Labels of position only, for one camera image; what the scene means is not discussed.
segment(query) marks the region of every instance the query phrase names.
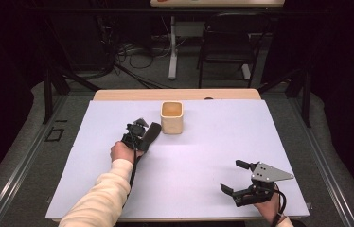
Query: white table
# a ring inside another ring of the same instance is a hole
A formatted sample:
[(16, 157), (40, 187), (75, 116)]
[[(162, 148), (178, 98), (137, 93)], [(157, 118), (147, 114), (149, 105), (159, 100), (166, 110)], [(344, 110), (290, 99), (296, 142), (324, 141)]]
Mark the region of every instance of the white table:
[[(150, 0), (153, 7), (158, 8), (275, 8), (283, 7), (285, 0), (166, 0), (165, 2), (158, 2), (157, 0)], [(170, 22), (170, 37), (171, 37), (171, 56), (170, 66), (168, 70), (168, 78), (176, 79), (177, 71), (177, 53), (176, 48), (176, 21), (175, 17), (171, 16)], [(194, 36), (201, 36), (202, 33), (197, 33)], [(242, 73), (246, 78), (249, 78), (250, 70), (248, 65), (244, 65)]]
[[(97, 93), (84, 116), (47, 218), (60, 220), (94, 185), (97, 176), (108, 171), (109, 148), (126, 133), (127, 123), (139, 117), (148, 123), (160, 122), (163, 100), (154, 99), (160, 99), (161, 93), (167, 100), (180, 97), (177, 100), (184, 103), (184, 132), (161, 133), (150, 146), (139, 162), (133, 190), (119, 221), (261, 218), (252, 205), (237, 208), (232, 198), (221, 192), (220, 183), (235, 190), (251, 184), (251, 171), (235, 166), (237, 159), (249, 163), (261, 161), (292, 173), (266, 103), (254, 89), (169, 92)], [(132, 94), (131, 100), (127, 100), (126, 94)], [(219, 99), (203, 100), (209, 96)], [(308, 216), (296, 179), (278, 185), (288, 198), (285, 214), (292, 218)]]

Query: cup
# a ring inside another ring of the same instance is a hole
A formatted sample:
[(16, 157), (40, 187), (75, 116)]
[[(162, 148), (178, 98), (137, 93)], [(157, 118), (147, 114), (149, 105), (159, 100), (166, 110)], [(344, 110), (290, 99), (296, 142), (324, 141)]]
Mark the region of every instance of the cup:
[(164, 134), (181, 134), (183, 132), (183, 103), (166, 101), (160, 112), (162, 132)]

